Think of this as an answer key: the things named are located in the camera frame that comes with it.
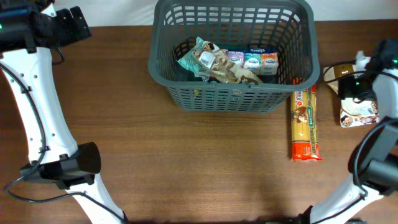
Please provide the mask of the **beige white-contents pantry pouch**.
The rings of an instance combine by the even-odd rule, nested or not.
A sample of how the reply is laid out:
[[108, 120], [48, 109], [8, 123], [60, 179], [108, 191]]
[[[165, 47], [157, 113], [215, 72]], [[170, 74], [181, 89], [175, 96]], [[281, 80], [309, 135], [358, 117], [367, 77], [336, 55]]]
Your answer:
[[[344, 63], [325, 67], [323, 72], [325, 73], [325, 80], [332, 80], [355, 71], [353, 64]], [[341, 100], [339, 121], [342, 128], [378, 123], [380, 119], [377, 103], [375, 101], [355, 103], [353, 98]]]

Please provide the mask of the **orange San Remo spaghetti packet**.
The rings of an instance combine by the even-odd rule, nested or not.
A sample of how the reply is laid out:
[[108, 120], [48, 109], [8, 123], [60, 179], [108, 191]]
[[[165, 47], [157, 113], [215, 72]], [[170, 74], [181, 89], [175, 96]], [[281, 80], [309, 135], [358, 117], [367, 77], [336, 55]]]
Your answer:
[[317, 85], [290, 96], [292, 159], [320, 161], [317, 133]]

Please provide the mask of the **multicolour tissue pack bundle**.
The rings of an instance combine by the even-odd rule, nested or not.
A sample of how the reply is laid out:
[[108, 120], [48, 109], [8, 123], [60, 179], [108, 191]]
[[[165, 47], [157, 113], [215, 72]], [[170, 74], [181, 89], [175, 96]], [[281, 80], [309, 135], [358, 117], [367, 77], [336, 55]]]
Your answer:
[[255, 75], [277, 75], [279, 60], [275, 47], [224, 49], [236, 65]]

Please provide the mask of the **beige dried mushroom pouch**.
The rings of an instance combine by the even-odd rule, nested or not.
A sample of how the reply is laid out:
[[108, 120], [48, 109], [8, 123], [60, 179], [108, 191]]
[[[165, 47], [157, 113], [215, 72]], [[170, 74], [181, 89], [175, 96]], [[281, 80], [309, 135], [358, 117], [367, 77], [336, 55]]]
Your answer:
[[221, 83], [254, 84], [262, 80], [251, 71], [234, 63], [216, 44], [200, 41], [188, 53], [192, 64], [198, 65], [194, 74], [199, 77], [214, 77]]

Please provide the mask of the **teal wet wipes packet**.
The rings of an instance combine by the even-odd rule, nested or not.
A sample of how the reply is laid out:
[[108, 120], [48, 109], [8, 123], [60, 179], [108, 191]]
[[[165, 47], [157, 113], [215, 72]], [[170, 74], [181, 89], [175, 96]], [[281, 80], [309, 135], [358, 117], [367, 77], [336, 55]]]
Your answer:
[[184, 69], [193, 72], [195, 78], [210, 77], [210, 73], [205, 70], [193, 56], [194, 51], [200, 50], [203, 47], [203, 44], [204, 40], [200, 37], [197, 37], [196, 45], [177, 61], [178, 64], [181, 65]]

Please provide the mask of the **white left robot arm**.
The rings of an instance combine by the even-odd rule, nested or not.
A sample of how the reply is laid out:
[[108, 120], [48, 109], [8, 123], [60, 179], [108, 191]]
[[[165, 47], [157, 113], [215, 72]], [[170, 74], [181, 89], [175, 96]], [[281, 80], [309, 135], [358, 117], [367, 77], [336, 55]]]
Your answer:
[[52, 1], [1, 2], [1, 70], [14, 94], [28, 143], [19, 182], [55, 184], [93, 223], [127, 223], [101, 175], [93, 142], [77, 144], [53, 80], [53, 51], [91, 36], [81, 9], [55, 10]]

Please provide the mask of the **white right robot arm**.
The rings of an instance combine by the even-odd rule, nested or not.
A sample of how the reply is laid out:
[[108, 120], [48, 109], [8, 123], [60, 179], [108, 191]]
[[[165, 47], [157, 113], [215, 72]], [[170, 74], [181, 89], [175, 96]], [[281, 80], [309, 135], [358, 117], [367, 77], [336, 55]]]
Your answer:
[[357, 54], [356, 71], [335, 78], [338, 97], [377, 103], [379, 124], [354, 149], [348, 178], [323, 202], [309, 206], [293, 223], [352, 223], [372, 202], [397, 191], [397, 40], [380, 41], [372, 56]]

